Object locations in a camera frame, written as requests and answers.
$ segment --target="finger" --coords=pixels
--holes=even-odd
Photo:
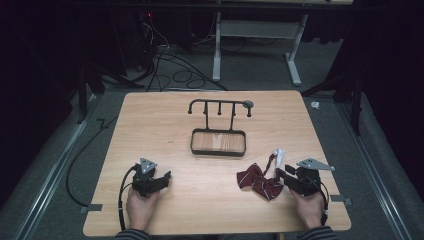
[[[292,190],[292,189],[290,189],[290,193],[293,195],[293,197],[294,197],[296,200],[302,197],[299,193],[297,193],[296,191],[294,191],[294,190]]]

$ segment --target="hand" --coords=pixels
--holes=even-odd
[[[153,216],[159,191],[150,195],[149,198],[140,196],[140,193],[130,187],[127,199],[127,212],[130,218],[130,228],[145,230]]]
[[[290,193],[296,200],[297,214],[305,227],[309,230],[321,226],[321,217],[324,210],[324,199],[317,192],[311,196],[302,196],[290,189]]]

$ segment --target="desk leg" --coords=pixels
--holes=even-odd
[[[216,13],[215,55],[213,57],[212,80],[221,79],[221,13]]]
[[[294,63],[294,57],[296,56],[297,49],[299,48],[300,40],[302,39],[303,31],[305,30],[307,20],[308,15],[302,15],[302,19],[299,22],[299,27],[297,28],[293,49],[291,53],[286,53],[287,65],[289,67],[290,75],[295,86],[300,86],[301,81],[299,73],[297,72],[296,64]]]

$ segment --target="gray carpet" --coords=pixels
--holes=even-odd
[[[340,43],[321,45],[318,42],[302,43],[296,64],[302,80],[302,86],[294,87],[288,73],[288,68],[282,54],[290,49],[289,41],[271,42],[271,40],[249,39],[249,44],[238,51],[241,42],[224,42],[226,51],[222,54],[222,71],[220,84],[229,90],[306,90],[322,82],[337,53]],[[185,59],[206,76],[212,75],[213,49],[208,45],[194,47],[191,51],[184,51],[173,47],[169,54]],[[178,61],[175,57],[162,55],[167,60]],[[170,78],[177,71],[184,70],[179,65],[170,61],[160,61],[158,75]],[[183,81],[187,73],[178,73],[175,77]],[[152,90],[164,87],[166,77],[152,81]],[[188,88],[187,82],[176,83],[171,81],[169,88]],[[202,89],[220,88],[206,82]],[[122,101],[127,92],[135,91],[125,87],[107,86],[107,91],[102,96],[96,96],[91,101],[92,112],[86,126],[80,135],[75,136],[77,142],[72,148],[69,161],[64,163],[68,167],[72,159],[84,149],[90,139],[96,135],[101,126],[101,121],[109,122],[119,114]],[[370,180],[367,168],[362,161],[361,152],[358,151],[357,137],[350,133],[340,109],[344,105],[334,104],[332,92],[320,92],[304,98],[312,122],[320,139],[326,157],[330,164],[336,167],[334,177],[342,195],[352,204],[347,206],[347,211],[352,221],[352,228],[348,231],[338,232],[340,239],[400,239],[382,208],[381,199],[376,194],[375,187]],[[319,101],[320,108],[310,107],[311,101]],[[420,217],[424,214],[422,201],[417,196],[407,176],[397,163],[390,146],[387,144],[383,132],[375,121],[372,109],[364,98],[360,119],[360,140],[366,146],[367,153],[377,167],[380,177],[399,209],[402,220],[410,234],[410,239],[420,239],[424,236],[424,226]],[[15,192],[0,213],[0,239],[13,239],[22,230],[21,224],[25,220],[32,204],[48,178],[74,132],[78,129],[77,109],[60,126],[55,134],[45,144],[27,174],[21,180]],[[114,123],[102,132],[85,148],[76,158],[75,164],[69,175],[70,189],[75,198],[83,203],[90,203],[101,171],[101,167],[113,134]],[[40,220],[35,221],[33,231],[29,238],[32,239],[86,239],[82,228],[85,213],[80,213],[81,207],[76,204],[66,192],[65,175],[59,176],[56,188],[52,189],[51,201],[45,211],[41,209]],[[296,233],[286,233],[285,239],[295,239]]]

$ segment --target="black cable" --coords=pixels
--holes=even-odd
[[[195,66],[193,66],[192,64],[190,64],[189,62],[187,62],[186,60],[184,60],[184,59],[182,59],[182,58],[180,58],[180,57],[178,57],[178,56],[175,56],[175,55],[172,55],[172,54],[163,54],[163,56],[171,56],[171,57],[173,57],[173,58],[176,58],[176,59],[178,59],[178,60],[180,60],[180,61],[182,61],[182,62],[184,62],[185,64],[187,64],[188,66],[190,66],[191,68],[193,68],[200,76],[202,76],[202,78],[203,79],[205,79],[205,81],[207,81],[207,82],[210,82],[210,83],[212,83],[212,84],[214,84],[214,85],[216,85],[216,86],[218,86],[219,88],[221,88],[221,89],[223,89],[223,90],[225,90],[225,91],[229,91],[225,86],[223,86],[222,84],[219,84],[218,82],[215,82],[215,81],[212,81],[212,80],[210,80],[207,76],[205,76],[200,70],[198,70]]]
[[[330,198],[328,197],[328,189],[327,187],[321,182],[321,185],[324,186],[325,191],[327,192],[327,197],[325,197],[324,192],[321,190],[321,188],[314,182],[312,181],[312,179],[310,177],[306,177],[314,186],[315,188],[320,192],[320,194],[322,195],[322,198],[324,199],[324,211],[322,213],[322,217],[321,217],[321,225],[325,225],[325,222],[327,221],[328,218],[328,202],[330,201]]]
[[[125,188],[128,187],[131,184],[128,184],[124,187],[124,184],[127,180],[128,175],[133,171],[137,170],[137,165],[131,167],[128,169],[127,173],[125,174],[124,178],[122,179],[121,188],[119,189],[119,197],[118,197],[118,214],[119,214],[119,223],[121,224],[121,230],[125,230],[125,220],[124,220],[124,209],[122,207],[122,193],[124,192]]]
[[[91,139],[87,142],[86,145],[84,145],[84,147],[77,153],[77,155],[74,157],[74,159],[72,160],[71,164],[69,165],[68,171],[66,173],[66,192],[68,193],[69,197],[78,205],[82,206],[82,207],[88,207],[89,204],[87,203],[83,203],[81,201],[79,201],[78,199],[76,199],[71,192],[71,189],[69,187],[69,176],[71,175],[71,170],[72,167],[74,166],[74,163],[76,162],[76,160],[78,159],[78,157],[82,154],[82,152],[90,145],[90,143],[105,129],[108,128],[110,124],[112,124],[116,119],[118,118],[118,116],[114,117],[112,120],[110,120],[106,125],[104,125],[96,134],[94,134],[93,137],[91,137]]]
[[[165,48],[164,48],[164,49],[162,49],[162,51],[161,51],[161,52],[160,52],[160,54],[159,54],[158,59],[156,60],[156,68],[155,68],[155,71],[154,71],[154,73],[153,73],[152,78],[150,79],[149,85],[148,85],[148,86],[147,86],[147,88],[146,88],[146,92],[148,92],[148,91],[150,90],[150,88],[152,87],[153,79],[155,78],[155,76],[156,76],[156,74],[157,74],[157,72],[158,72],[158,69],[159,69],[159,61],[160,61],[160,59],[161,59],[161,56],[162,56],[162,54],[163,54],[164,50],[165,50]]]

